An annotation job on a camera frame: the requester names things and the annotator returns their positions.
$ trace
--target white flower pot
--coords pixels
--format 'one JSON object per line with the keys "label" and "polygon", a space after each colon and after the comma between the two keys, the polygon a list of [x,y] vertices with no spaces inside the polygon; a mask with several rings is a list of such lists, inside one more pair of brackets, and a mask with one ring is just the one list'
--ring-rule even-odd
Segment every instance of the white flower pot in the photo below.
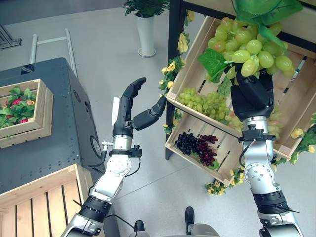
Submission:
{"label": "white flower pot", "polygon": [[139,55],[143,57],[152,57],[156,54],[154,49],[154,17],[136,16],[136,24],[140,39]]}

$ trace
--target metal stand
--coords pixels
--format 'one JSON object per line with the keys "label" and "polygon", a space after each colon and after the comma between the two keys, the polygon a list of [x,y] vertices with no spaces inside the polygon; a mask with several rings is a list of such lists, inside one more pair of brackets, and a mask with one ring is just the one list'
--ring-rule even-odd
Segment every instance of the metal stand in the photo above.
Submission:
{"label": "metal stand", "polygon": [[[314,8],[314,6],[303,3],[305,7]],[[197,4],[193,4],[190,2],[186,2],[184,0],[172,0],[170,1],[170,13],[169,13],[169,45],[168,45],[168,61],[175,56],[179,55],[179,51],[177,50],[179,35],[183,30],[184,25],[184,19],[186,17],[186,10],[191,10],[196,13],[200,13],[203,15],[211,16],[217,19],[222,19],[223,17],[227,16],[229,18],[235,19],[235,16],[217,11],[211,8],[207,8],[204,6],[200,6]],[[305,48],[311,52],[316,51],[316,44],[310,41],[307,41],[305,39],[290,35],[288,33],[281,32],[278,37],[281,40],[284,40],[286,42],[292,43],[294,45],[297,45],[301,48]],[[173,114],[174,114],[174,105],[167,102],[167,118],[166,118],[166,124],[171,127],[173,124]],[[170,156],[172,155],[172,151],[166,148],[165,151],[165,158],[166,160],[170,159]]]}
{"label": "metal stand", "polygon": [[22,39],[13,39],[6,28],[0,24],[0,49],[21,46]]}

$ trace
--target white metal frame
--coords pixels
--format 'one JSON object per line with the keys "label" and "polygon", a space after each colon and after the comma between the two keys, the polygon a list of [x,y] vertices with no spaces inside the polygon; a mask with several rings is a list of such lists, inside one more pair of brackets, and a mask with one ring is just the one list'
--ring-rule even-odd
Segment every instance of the white metal frame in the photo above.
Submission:
{"label": "white metal frame", "polygon": [[42,40],[42,41],[38,41],[37,34],[34,34],[33,35],[33,42],[32,42],[32,49],[31,49],[30,64],[34,64],[35,63],[37,45],[44,44],[44,43],[51,43],[51,42],[61,41],[61,40],[66,40],[67,41],[67,45],[68,45],[70,66],[71,66],[71,69],[73,70],[74,74],[77,77],[77,69],[76,69],[76,64],[75,64],[73,46],[71,44],[70,33],[69,33],[69,30],[67,28],[65,29],[65,33],[66,33],[66,36],[64,36],[64,37],[58,37],[58,38],[53,38],[53,39],[46,39],[46,40]]}

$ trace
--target black metal frame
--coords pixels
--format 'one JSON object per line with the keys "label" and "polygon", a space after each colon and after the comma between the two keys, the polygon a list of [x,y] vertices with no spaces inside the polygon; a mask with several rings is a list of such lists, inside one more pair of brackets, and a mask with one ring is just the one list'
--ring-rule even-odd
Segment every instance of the black metal frame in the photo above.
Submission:
{"label": "black metal frame", "polygon": [[[303,4],[306,7],[310,7],[315,9],[315,6],[309,4]],[[217,19],[222,19],[227,16],[230,18],[235,18],[235,16],[217,11],[211,8],[207,8],[204,6],[196,5],[193,3],[185,2],[183,0],[171,0],[170,1],[170,9],[169,9],[169,40],[168,40],[168,61],[175,56],[179,55],[180,52],[177,50],[179,35],[183,30],[184,20],[186,17],[186,10],[191,10],[196,13],[200,13],[203,15],[215,17]],[[297,45],[301,48],[305,48],[311,52],[316,52],[316,44],[310,42],[308,40],[290,35],[288,33],[281,32],[278,37],[281,40],[287,41],[294,45]],[[166,124],[171,127],[173,124],[173,115],[174,115],[174,105],[170,102],[167,102],[167,118]],[[170,159],[172,155],[172,151],[166,148],[165,158],[166,160]]]}

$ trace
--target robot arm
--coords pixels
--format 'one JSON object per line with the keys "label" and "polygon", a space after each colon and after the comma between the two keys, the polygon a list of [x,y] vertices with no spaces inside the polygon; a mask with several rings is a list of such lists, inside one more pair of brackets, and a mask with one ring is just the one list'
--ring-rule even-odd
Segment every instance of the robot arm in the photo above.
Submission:
{"label": "robot arm", "polygon": [[260,237],[303,237],[293,211],[288,207],[270,162],[274,136],[269,135],[267,118],[274,107],[273,83],[265,70],[259,79],[243,77],[236,65],[238,86],[231,87],[236,116],[243,121],[242,142],[245,158],[244,175],[258,207],[263,227]]}
{"label": "robot arm", "polygon": [[131,148],[133,129],[139,131],[155,123],[162,115],[166,104],[166,98],[161,97],[151,109],[145,110],[133,120],[131,119],[133,98],[138,95],[138,91],[145,81],[146,78],[136,80],[127,87],[119,101],[118,98],[115,99],[112,116],[113,142],[103,143],[102,155],[105,158],[108,147],[112,146],[112,150],[109,152],[111,158],[107,162],[104,175],[95,183],[80,212],[74,215],[62,237],[99,235],[103,228],[103,221],[112,205],[111,200],[118,194],[124,177],[130,171],[129,158],[141,157],[142,149],[139,149],[139,145]]}

